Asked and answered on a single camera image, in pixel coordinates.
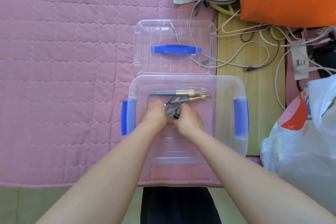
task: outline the plastic storage box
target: plastic storage box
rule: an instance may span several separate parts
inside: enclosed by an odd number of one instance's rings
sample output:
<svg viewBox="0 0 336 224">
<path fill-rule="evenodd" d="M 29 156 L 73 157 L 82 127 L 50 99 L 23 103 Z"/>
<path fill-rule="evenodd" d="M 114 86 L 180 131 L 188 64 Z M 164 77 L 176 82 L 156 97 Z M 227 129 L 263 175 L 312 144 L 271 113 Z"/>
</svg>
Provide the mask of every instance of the plastic storage box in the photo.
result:
<svg viewBox="0 0 336 224">
<path fill-rule="evenodd" d="M 237 77 L 212 75 L 216 61 L 208 57 L 216 59 L 217 56 L 215 30 L 210 21 L 198 20 L 145 20 L 137 24 L 134 71 L 139 76 L 131 82 L 128 101 L 123 102 L 123 135 L 130 134 L 141 122 L 148 103 L 157 98 L 162 101 L 169 98 L 150 96 L 150 91 L 206 89 L 210 97 L 189 103 L 202 117 L 204 130 L 241 155 L 246 155 L 249 124 L 245 88 Z M 203 54 L 152 52 L 153 47 L 167 44 L 200 47 Z M 204 162 L 194 145 L 170 124 L 158 135 L 146 159 L 146 164 Z"/>
</svg>

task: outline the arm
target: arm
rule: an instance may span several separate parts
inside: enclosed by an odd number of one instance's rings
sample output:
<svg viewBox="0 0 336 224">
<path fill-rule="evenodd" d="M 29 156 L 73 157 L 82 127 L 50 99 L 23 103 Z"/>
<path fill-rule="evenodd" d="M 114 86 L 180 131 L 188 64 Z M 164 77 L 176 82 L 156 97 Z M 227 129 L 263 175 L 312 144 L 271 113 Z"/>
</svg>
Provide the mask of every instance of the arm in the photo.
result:
<svg viewBox="0 0 336 224">
<path fill-rule="evenodd" d="M 73 185 L 37 223 L 121 223 L 148 151 L 166 123 L 162 101 L 150 103 L 134 131 Z"/>
<path fill-rule="evenodd" d="M 170 120 L 201 152 L 249 224 L 336 223 L 336 217 L 289 183 L 203 131 L 197 111 L 181 106 Z"/>
</svg>

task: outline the cable connector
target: cable connector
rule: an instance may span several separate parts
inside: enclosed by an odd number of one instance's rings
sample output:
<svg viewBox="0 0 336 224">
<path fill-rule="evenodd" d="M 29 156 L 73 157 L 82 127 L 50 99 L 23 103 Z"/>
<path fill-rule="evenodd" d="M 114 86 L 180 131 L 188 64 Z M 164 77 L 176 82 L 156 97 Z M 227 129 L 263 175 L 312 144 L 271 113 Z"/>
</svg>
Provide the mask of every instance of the cable connector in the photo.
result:
<svg viewBox="0 0 336 224">
<path fill-rule="evenodd" d="M 244 67 L 243 71 L 248 72 L 248 71 L 252 71 L 252 70 L 255 70 L 255 69 L 258 69 L 258 68 L 257 67 Z"/>
</svg>

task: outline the wooden surface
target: wooden surface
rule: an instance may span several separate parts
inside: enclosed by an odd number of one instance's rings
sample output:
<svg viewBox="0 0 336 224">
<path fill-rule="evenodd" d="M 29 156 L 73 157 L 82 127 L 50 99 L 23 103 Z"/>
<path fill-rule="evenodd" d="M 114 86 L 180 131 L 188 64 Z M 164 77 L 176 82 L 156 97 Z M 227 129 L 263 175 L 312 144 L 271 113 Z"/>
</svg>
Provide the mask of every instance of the wooden surface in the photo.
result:
<svg viewBox="0 0 336 224">
<path fill-rule="evenodd" d="M 228 19 L 228 16 L 219 13 L 218 25 L 221 25 L 224 21 Z M 226 27 L 226 31 L 237 30 L 240 28 L 246 28 L 254 25 L 254 23 L 241 21 L 239 18 L 234 18 L 230 21 Z M 263 32 L 264 37 L 275 43 L 275 40 L 271 38 L 269 31 Z M 250 37 L 249 34 L 243 36 L 244 39 Z M 260 36 L 256 33 L 252 39 L 253 41 L 260 41 Z M 218 50 L 217 59 L 222 61 L 229 60 L 241 47 L 243 43 L 241 42 L 239 35 L 218 38 Z M 265 44 L 270 52 L 270 59 L 274 57 L 277 47 L 273 47 Z M 248 155 L 260 155 L 260 144 L 267 138 L 271 132 L 271 129 L 280 117 L 283 110 L 277 102 L 275 97 L 275 70 L 279 63 L 280 58 L 284 54 L 284 48 L 280 48 L 277 58 L 271 63 L 271 65 L 250 72 L 243 72 L 240 67 L 235 67 L 231 65 L 225 65 L 217 69 L 217 75 L 234 75 L 240 78 L 244 85 L 246 91 L 246 97 L 249 105 L 249 115 L 250 115 L 250 133 L 249 133 L 249 146 Z M 231 63 L 245 66 L 256 66 L 262 64 L 266 59 L 267 54 L 264 48 L 259 44 L 248 44 L 246 45 L 240 53 L 231 61 Z M 284 61 L 279 68 L 278 73 L 278 94 L 280 101 L 284 105 L 285 101 L 285 66 Z M 216 98 L 223 98 L 224 92 L 218 92 Z M 220 105 L 220 101 L 217 102 L 217 110 L 223 110 L 225 112 L 225 107 Z M 225 132 L 221 130 L 225 120 L 216 119 L 216 135 L 221 134 L 225 136 Z"/>
</svg>

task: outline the pink bedspread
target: pink bedspread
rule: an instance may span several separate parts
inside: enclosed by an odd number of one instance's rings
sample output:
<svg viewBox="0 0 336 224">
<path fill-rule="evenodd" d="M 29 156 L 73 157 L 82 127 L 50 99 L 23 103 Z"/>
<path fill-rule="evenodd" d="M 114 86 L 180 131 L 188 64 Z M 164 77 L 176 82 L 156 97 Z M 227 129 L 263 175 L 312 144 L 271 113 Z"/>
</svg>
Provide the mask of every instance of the pink bedspread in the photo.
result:
<svg viewBox="0 0 336 224">
<path fill-rule="evenodd" d="M 0 0 L 0 185 L 68 186 L 115 147 L 136 23 L 187 19 L 193 5 Z M 207 164 L 145 166 L 139 185 L 155 184 L 220 185 Z"/>
</svg>

